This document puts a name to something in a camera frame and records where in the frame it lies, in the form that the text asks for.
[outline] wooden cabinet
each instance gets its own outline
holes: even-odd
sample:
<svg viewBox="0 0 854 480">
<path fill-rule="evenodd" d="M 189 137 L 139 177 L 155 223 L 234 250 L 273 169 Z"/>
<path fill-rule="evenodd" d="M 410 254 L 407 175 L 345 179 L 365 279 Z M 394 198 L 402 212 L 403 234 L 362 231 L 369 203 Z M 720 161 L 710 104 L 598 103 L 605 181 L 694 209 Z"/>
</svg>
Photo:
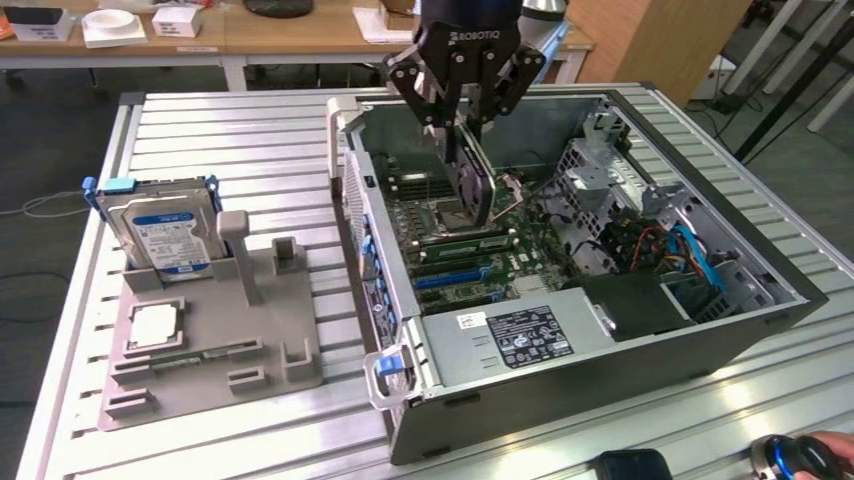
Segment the wooden cabinet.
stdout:
<svg viewBox="0 0 854 480">
<path fill-rule="evenodd" d="M 685 105 L 752 0 L 570 0 L 597 47 L 579 83 L 650 81 Z"/>
</svg>

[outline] person's hand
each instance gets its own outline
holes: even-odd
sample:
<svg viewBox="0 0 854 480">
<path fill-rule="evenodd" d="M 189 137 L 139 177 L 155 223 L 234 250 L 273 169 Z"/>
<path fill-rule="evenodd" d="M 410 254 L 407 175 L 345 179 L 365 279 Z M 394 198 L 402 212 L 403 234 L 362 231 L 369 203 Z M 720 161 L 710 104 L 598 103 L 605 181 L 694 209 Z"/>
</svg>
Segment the person's hand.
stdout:
<svg viewBox="0 0 854 480">
<path fill-rule="evenodd" d="M 828 445 L 828 448 L 840 457 L 842 470 L 854 474 L 854 435 L 840 432 L 813 432 L 810 437 L 817 438 Z M 796 473 L 796 480 L 821 480 L 806 472 Z"/>
</svg>

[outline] white box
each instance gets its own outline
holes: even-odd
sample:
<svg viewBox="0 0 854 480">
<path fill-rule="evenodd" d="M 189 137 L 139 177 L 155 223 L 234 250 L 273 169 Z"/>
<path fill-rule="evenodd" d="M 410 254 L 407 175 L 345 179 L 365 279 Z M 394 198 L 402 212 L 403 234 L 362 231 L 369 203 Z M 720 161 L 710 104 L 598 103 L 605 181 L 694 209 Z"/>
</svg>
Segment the white box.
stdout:
<svg viewBox="0 0 854 480">
<path fill-rule="evenodd" d="M 736 64 L 718 55 L 709 67 L 709 73 L 704 81 L 697 86 L 692 100 L 712 100 L 716 98 L 734 71 Z"/>
<path fill-rule="evenodd" d="M 202 26 L 199 9 L 191 7 L 163 7 L 151 19 L 155 33 L 163 37 L 195 37 Z"/>
<path fill-rule="evenodd" d="M 42 10 L 46 17 L 58 17 L 56 23 L 52 24 L 36 24 L 36 23 L 14 23 L 15 15 L 8 15 L 10 24 L 12 25 L 12 31 L 22 42 L 66 42 L 71 35 L 71 29 L 74 27 L 74 19 L 68 10 L 59 8 L 27 8 L 26 10 Z"/>
<path fill-rule="evenodd" d="M 120 27 L 115 28 L 99 28 L 95 25 L 98 24 L 94 20 L 95 15 L 100 15 L 98 18 L 99 21 L 111 20 L 108 17 L 104 17 L 106 14 L 112 12 L 120 12 L 123 16 L 131 16 L 127 20 L 127 24 L 122 24 Z M 104 47 L 119 47 L 122 45 L 135 45 L 138 43 L 147 43 L 148 38 L 146 37 L 146 30 L 143 29 L 143 22 L 140 21 L 136 15 L 132 15 L 127 12 L 118 10 L 96 10 L 90 13 L 86 17 L 83 17 L 83 40 L 86 41 L 87 48 L 104 48 Z"/>
</svg>

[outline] gray carpet floor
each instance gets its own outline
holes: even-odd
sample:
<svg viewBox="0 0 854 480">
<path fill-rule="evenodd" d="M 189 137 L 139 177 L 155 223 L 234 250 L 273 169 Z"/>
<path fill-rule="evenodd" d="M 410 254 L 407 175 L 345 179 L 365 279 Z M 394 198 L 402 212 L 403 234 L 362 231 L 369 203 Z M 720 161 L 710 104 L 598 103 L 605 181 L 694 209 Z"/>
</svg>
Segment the gray carpet floor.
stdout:
<svg viewBox="0 0 854 480">
<path fill-rule="evenodd" d="M 760 34 L 760 26 L 740 29 L 726 54 L 737 61 L 745 58 Z M 757 73 L 790 43 L 785 37 L 776 41 Z M 351 73 L 354 85 L 366 85 L 366 72 L 354 68 Z M 840 67 L 832 65 L 778 128 L 804 111 L 840 73 Z M 0 85 L 0 211 L 19 208 L 34 197 L 78 189 L 83 177 L 98 174 L 120 92 L 222 91 L 226 88 L 222 71 L 215 67 L 171 71 L 104 69 L 99 77 L 102 87 L 112 93 L 110 101 L 94 99 L 86 70 L 26 71 L 23 92 L 12 92 Z M 346 78 L 345 67 L 323 67 L 325 87 L 345 86 Z M 283 66 L 259 81 L 259 88 L 311 88 L 315 83 L 311 66 Z M 758 94 L 765 112 L 776 98 Z M 846 105 L 820 135 L 805 129 L 818 111 L 814 109 L 750 166 L 849 257 L 854 256 L 852 106 Z M 694 104 L 690 108 L 705 107 Z M 728 120 L 712 109 L 692 115 L 710 132 Z M 764 115 L 749 108 L 740 112 L 722 135 L 733 148 L 738 148 Z M 68 198 L 51 203 L 46 211 L 67 211 L 80 206 L 79 199 Z M 0 276 L 39 271 L 70 276 L 83 222 L 83 215 L 56 219 L 0 216 Z M 62 308 L 64 293 L 64 282 L 55 276 L 0 280 L 0 317 L 48 319 L 34 324 L 0 322 L 0 402 L 36 398 L 56 329 L 55 312 Z M 0 479 L 15 475 L 31 414 L 32 410 L 26 407 L 0 409 Z"/>
</svg>

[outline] metal slotted surface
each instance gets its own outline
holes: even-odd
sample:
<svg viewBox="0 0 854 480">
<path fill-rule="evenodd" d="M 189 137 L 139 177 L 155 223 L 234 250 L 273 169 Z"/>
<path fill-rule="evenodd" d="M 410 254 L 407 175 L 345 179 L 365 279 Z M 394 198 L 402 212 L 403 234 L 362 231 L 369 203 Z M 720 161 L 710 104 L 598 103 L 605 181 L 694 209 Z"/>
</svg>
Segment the metal slotted surface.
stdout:
<svg viewBox="0 0 854 480">
<path fill-rule="evenodd" d="M 394 467 L 382 416 L 367 402 L 365 349 L 325 176 L 326 101 L 354 91 L 148 95 L 143 106 L 120 111 L 124 120 L 116 123 L 104 172 L 130 172 L 140 179 L 215 174 L 225 208 L 251 213 L 250 248 L 262 248 L 277 236 L 297 237 L 309 249 L 326 383 L 98 432 L 124 254 L 91 218 L 48 369 L 52 377 L 63 372 L 63 381 L 51 379 L 59 385 L 54 388 L 46 381 L 20 478 L 593 480 L 589 462 L 602 451 L 652 447 L 665 454 L 678 478 L 733 479 L 749 472 L 746 448 L 760 436 L 820 428 L 853 432 L 850 262 L 657 92 L 637 85 L 618 88 L 829 295 L 828 306 L 794 329 L 706 378 L 430 462 Z M 653 150 L 633 149 L 633 154 L 660 182 L 676 179 Z M 40 437 L 40 432 L 52 435 Z"/>
</svg>

